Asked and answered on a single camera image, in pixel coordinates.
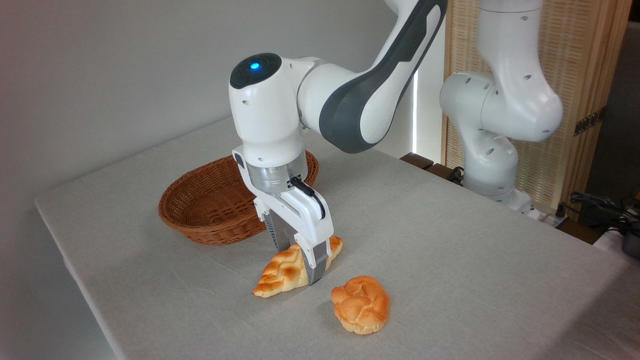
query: bread roll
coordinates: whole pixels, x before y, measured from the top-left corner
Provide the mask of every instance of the bread roll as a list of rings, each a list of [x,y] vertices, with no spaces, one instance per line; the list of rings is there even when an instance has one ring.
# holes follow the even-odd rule
[[[358,276],[331,291],[333,313],[342,327],[366,335],[382,330],[389,319],[391,299],[370,276]]]
[[[342,250],[342,239],[338,236],[331,236],[329,245],[331,246],[331,256],[326,260],[325,270],[329,268],[332,260]],[[253,294],[260,297],[272,297],[308,283],[305,260],[302,258],[300,245],[296,243],[273,256],[271,262],[264,268],[258,286],[253,289]]]

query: bread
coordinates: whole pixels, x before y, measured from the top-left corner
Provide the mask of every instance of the bread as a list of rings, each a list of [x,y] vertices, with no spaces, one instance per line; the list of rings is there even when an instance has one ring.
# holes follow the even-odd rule
[[[338,236],[329,238],[331,256],[326,260],[325,270],[342,250],[342,239]],[[305,268],[305,260],[302,258],[300,245],[293,244],[287,250],[273,256],[271,262],[264,268],[258,286],[253,289],[253,294],[259,297],[272,297],[284,291],[293,290],[307,285],[309,278]]]
[[[389,319],[391,299],[370,276],[358,276],[331,291],[333,313],[342,327],[366,335],[382,330]]]

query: gray wall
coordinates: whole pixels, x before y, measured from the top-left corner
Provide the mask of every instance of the gray wall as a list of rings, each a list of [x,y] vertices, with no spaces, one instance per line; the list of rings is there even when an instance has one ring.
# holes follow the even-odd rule
[[[229,116],[245,56],[364,70],[394,22],[382,0],[0,0],[0,358],[113,357],[38,192]]]

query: brown basket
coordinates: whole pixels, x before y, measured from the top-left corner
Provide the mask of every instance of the brown basket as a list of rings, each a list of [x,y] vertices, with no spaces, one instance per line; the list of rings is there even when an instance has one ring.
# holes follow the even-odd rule
[[[316,157],[308,151],[312,186],[318,173]],[[158,205],[160,219],[172,229],[204,245],[224,245],[249,238],[263,230],[253,206],[255,199],[240,176],[232,156],[195,168],[171,184]]]

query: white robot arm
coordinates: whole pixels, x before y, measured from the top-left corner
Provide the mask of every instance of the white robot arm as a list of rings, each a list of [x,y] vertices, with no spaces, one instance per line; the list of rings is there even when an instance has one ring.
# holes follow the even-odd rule
[[[302,125],[339,149],[362,152],[386,135],[397,104],[429,49],[447,0],[385,0],[398,20],[373,65],[351,72],[318,58],[264,53],[232,71],[229,99],[243,144],[233,155],[278,250],[303,249],[311,284],[331,253],[331,215],[307,186]]]
[[[455,73],[440,92],[463,144],[464,187],[531,217],[531,199],[515,189],[518,154],[506,136],[542,142],[562,120],[562,103],[538,59],[542,4],[480,0],[476,47],[493,75]]]

